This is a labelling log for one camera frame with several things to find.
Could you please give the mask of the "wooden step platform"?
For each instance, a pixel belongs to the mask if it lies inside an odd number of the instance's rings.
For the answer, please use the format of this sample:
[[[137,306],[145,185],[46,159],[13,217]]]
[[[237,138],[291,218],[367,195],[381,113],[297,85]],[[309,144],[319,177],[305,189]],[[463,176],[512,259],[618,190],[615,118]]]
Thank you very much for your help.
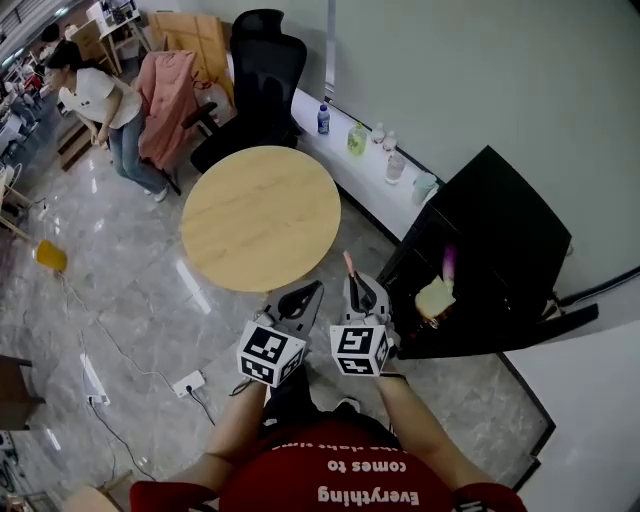
[[[57,138],[59,164],[67,172],[90,148],[91,132],[81,121],[75,121]]]

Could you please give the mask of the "white low ledge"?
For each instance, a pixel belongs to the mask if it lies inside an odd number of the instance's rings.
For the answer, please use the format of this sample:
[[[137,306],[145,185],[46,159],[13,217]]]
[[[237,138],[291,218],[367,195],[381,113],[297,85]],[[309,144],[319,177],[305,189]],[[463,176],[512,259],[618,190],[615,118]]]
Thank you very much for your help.
[[[302,129],[298,149],[309,154],[329,172],[342,189],[372,215],[383,228],[401,240],[424,207],[412,196],[414,182],[430,173],[407,161],[399,182],[386,181],[389,154],[380,145],[368,142],[360,156],[347,149],[347,136],[356,121],[342,111],[328,107],[330,132],[317,132],[317,113],[321,102],[298,89],[291,107],[295,121]]]

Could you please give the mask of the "white desk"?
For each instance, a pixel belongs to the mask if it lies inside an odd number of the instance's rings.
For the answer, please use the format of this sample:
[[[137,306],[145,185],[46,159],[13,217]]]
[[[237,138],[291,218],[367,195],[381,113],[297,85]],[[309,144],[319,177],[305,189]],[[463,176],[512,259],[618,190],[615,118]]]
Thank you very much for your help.
[[[122,74],[121,53],[132,59],[141,49],[151,51],[142,28],[137,0],[96,0],[86,11],[89,21],[98,26],[98,41],[106,52],[116,75]]]

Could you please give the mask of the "black office chair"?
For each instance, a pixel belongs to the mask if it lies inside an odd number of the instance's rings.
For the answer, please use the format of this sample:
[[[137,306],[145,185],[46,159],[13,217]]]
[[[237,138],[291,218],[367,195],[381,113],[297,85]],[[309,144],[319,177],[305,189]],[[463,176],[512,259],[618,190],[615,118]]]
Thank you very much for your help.
[[[211,117],[217,104],[208,102],[182,122],[183,128],[198,122],[207,127],[206,140],[190,157],[200,173],[251,147],[297,146],[301,129],[291,107],[307,48],[300,39],[282,32],[283,17],[280,10],[254,9],[234,21],[230,49],[236,115],[220,126]]]

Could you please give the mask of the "large clear water jug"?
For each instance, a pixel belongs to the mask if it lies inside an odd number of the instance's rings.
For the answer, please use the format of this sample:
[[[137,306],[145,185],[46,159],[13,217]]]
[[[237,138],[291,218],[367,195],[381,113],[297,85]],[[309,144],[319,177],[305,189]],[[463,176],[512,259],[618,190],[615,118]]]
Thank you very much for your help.
[[[199,106],[205,106],[211,102],[216,104],[209,115],[217,125],[223,126],[235,116],[235,108],[220,84],[210,81],[196,81],[194,92]]]

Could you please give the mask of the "yellow bread item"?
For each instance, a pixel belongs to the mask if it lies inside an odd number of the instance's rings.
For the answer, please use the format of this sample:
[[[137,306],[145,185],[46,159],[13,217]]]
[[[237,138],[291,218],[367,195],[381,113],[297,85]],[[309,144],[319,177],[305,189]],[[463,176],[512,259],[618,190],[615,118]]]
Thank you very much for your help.
[[[456,299],[440,276],[423,287],[415,296],[417,311],[427,320],[434,319],[455,303]]]

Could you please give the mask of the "brown wooden cabinet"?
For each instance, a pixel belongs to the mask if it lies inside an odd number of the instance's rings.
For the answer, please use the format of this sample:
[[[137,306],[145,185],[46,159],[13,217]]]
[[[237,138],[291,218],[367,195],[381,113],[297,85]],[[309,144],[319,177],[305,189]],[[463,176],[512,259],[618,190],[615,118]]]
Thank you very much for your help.
[[[29,430],[30,418],[46,403],[27,389],[22,369],[32,367],[29,360],[0,355],[0,430]]]

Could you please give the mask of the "person's black shorts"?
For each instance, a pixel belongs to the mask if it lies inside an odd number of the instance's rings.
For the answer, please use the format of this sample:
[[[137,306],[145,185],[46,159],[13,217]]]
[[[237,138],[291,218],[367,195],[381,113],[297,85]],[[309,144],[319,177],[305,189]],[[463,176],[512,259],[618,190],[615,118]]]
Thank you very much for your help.
[[[337,420],[369,434],[375,444],[400,448],[398,439],[378,420],[365,414],[347,411],[320,411],[313,402],[304,364],[271,392],[262,413],[259,438],[284,433],[286,428],[318,425],[321,420]]]

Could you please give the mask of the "black mini fridge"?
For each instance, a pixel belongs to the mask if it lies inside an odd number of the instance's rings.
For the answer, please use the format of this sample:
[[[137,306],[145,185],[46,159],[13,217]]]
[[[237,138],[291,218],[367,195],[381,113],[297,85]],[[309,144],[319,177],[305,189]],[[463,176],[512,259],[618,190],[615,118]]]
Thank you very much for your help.
[[[482,149],[424,205],[378,276],[388,291],[401,360],[525,349],[596,320],[592,304],[543,321],[571,235],[528,182],[494,149]],[[455,303],[438,329],[415,296],[442,276],[456,247]]]

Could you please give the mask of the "person's right forearm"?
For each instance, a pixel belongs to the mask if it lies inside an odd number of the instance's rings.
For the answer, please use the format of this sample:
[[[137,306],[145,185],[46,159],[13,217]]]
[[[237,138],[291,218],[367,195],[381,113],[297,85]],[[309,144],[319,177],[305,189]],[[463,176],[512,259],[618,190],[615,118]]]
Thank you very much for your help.
[[[427,465],[451,490],[492,482],[461,452],[407,382],[377,377],[375,383],[404,451]]]

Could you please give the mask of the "round wooden table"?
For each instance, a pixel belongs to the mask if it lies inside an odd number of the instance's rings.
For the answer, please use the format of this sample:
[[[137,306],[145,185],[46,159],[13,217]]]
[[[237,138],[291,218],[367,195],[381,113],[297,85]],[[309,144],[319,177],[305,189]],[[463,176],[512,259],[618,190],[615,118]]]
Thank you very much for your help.
[[[259,146],[200,177],[184,205],[181,240],[189,262],[214,285],[268,292],[313,270],[340,221],[336,184],[318,161]]]

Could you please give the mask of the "person's red shirt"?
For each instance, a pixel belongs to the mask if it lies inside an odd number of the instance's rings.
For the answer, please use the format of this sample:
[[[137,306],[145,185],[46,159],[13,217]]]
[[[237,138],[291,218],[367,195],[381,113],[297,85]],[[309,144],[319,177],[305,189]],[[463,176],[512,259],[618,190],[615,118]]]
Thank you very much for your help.
[[[218,494],[196,484],[138,482],[130,506],[131,512],[527,512],[501,484],[451,490],[416,457],[334,419],[268,437]]]

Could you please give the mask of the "long white power strip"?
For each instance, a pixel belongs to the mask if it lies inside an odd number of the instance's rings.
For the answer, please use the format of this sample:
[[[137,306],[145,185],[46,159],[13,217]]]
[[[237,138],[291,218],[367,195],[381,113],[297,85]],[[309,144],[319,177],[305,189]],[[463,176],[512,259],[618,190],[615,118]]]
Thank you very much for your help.
[[[109,406],[111,400],[109,399],[102,382],[98,378],[97,373],[91,363],[91,360],[86,352],[80,354],[80,363],[82,367],[82,384],[89,405],[95,406],[104,405]]]

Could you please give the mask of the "pink cloth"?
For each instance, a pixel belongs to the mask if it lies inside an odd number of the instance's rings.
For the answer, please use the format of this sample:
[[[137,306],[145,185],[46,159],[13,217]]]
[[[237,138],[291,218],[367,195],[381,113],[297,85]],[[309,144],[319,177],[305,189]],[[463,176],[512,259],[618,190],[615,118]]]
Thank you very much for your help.
[[[166,170],[192,135],[182,123],[198,107],[192,80],[195,57],[185,50],[148,53],[135,80],[145,111],[140,156],[158,169]]]

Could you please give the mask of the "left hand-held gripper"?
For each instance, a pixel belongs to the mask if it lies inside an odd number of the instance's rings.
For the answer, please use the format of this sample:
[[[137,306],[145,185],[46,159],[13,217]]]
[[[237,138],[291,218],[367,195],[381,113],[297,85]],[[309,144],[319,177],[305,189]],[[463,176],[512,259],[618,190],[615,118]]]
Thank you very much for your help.
[[[240,337],[239,373],[272,388],[281,385],[303,361],[323,295],[319,280],[297,281],[271,292]]]

